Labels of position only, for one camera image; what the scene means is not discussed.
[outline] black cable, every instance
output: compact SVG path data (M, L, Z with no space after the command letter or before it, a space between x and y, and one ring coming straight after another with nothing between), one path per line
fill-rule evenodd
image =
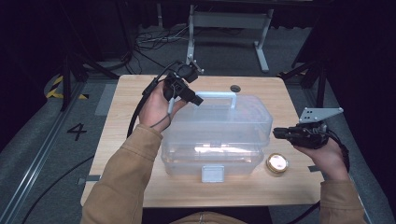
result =
M163 122L165 119L169 118L169 120L171 119L171 116L169 114L166 114L162 119L160 119L157 123L149 126L150 128L154 128L155 126L159 125L161 122Z
M162 65L162 64L160 64L160 63L157 63L157 62L155 62L154 60L152 60L149 56L147 56L147 55L145 55L145 54L143 54L142 52L140 52L140 50L136 50L136 52L137 53L139 53L140 55L142 55L143 57L145 57L145 58L147 58L147 59L149 59L150 61L152 61L152 62L154 62L154 63L156 63L156 64L158 64L160 67L162 67L162 68L165 68L165 66L164 65Z
M125 64L125 68L126 68L126 70L128 71L129 74L135 74L134 69L131 69L132 70L131 71L127 63Z
M99 71L103 74L105 74L106 76L113 78L113 79L119 79L120 76L106 70L102 65L95 63L93 61L90 61L89 59L85 58L84 56L82 56L81 54L76 54L75 55L82 60L84 63L88 64L90 67L94 68L96 71Z
M143 72L143 69L142 69L142 66L140 64L140 60L135 55L133 55L133 57L136 58L136 60L137 60L137 66L139 66L139 69L140 69L138 74L141 75L142 72Z
M142 107L148 98L149 98L149 95L143 95L142 99L140 99L140 101L139 101L139 104L137 104L137 107L134 110L134 114L132 115L131 122L128 127L128 132L126 134L127 138L132 134L132 131L134 130L134 123L136 122L137 116L139 115L140 110L142 110Z
M295 218L293 221L288 222L288 224L295 224L299 221L301 221L303 218L308 216L310 213L312 213L315 209L317 209L320 206L320 201L317 203L314 203L311 207L309 207L304 213L302 213L299 217Z
M126 62L122 62L122 63L118 63L118 64L111 65L111 66L109 66L109 67L104 67L104 68L105 68L106 70L108 70L108 71L113 71L113 70L116 70L116 69L119 69L119 68L125 66L125 64L126 64ZM84 67L84 68L85 68L85 70L86 70L87 72L90 72L90 73L92 73L92 72L98 72L96 69L94 69L94 68L92 68L92 67Z
M347 147L341 142L340 138L334 132L330 131L331 134L327 134L332 140L334 140L338 146L341 148L341 153L343 154L344 164L346 166L346 171L349 172L350 169L350 160L349 160L349 150Z
M139 37L140 35L147 35L149 33L143 33L137 36L136 38L136 42L135 42L135 47L139 48L139 49L145 49L145 50L152 50L152 49L160 49L161 47L163 47L164 45L168 44L168 43L174 43L177 42L180 39L183 39L182 37L177 37L178 35L183 36L184 34L186 34L186 32L188 31L188 26L174 31L173 33L171 33L171 31L167 31L167 35L162 35L164 32L161 32L159 35L153 37L151 34L151 36L149 38L143 38L140 43L138 42L138 40L141 38ZM145 44L145 43L152 43L150 47L143 47L141 46L141 44Z
M73 168L71 168L70 170L68 170L66 173L64 173L63 175L61 175L57 180L55 180L55 182L53 182L46 190L44 190L44 192L35 200L35 202L33 203L33 205L30 207L29 211L27 212L27 214L25 215L23 222L25 223L27 218L30 216L30 214L32 213L33 209L35 208L35 206L38 204L38 202L46 195L46 193L48 191L50 191L50 189L52 189L60 180L62 180L65 176L67 176L68 174L70 174L71 172L73 172L74 170L76 170L80 165L84 164L85 162L91 160L93 156L90 156L89 158L85 159L84 161L79 162L77 165L75 165Z

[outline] number 4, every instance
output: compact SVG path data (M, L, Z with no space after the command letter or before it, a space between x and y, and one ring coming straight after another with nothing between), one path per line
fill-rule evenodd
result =
M81 133L86 133L87 132L87 131L83 131L82 130L83 127L84 127L84 124L79 123L78 125L74 126L73 128L67 130L67 132L68 133L76 133L77 135L76 135L75 141L78 141L79 135Z

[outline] container handle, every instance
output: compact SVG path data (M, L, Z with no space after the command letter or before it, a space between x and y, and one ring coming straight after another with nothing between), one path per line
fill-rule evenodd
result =
M196 91L196 95L201 98L221 98L221 99L232 99L231 109L235 108L236 105L236 94L235 92L229 91Z

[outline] hand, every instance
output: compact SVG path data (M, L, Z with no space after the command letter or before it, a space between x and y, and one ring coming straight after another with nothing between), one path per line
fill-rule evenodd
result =
M164 83L162 81L151 93L139 113L139 122L141 124L152 126L153 129L160 133L169 126L176 112L187 104L182 100L175 102L172 113L168 116L169 102L163 97L163 87Z
M347 168L341 148L329 138L329 142L319 149L294 146L297 150L310 157L314 164L325 173L330 180L349 180Z

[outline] person's left hand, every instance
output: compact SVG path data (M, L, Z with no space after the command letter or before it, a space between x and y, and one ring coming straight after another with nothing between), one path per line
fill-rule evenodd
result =
M176 112L187 104L183 100L175 102L172 113L168 116L169 102L163 97L163 81L151 93L139 113L139 123L152 127L158 132L167 128Z

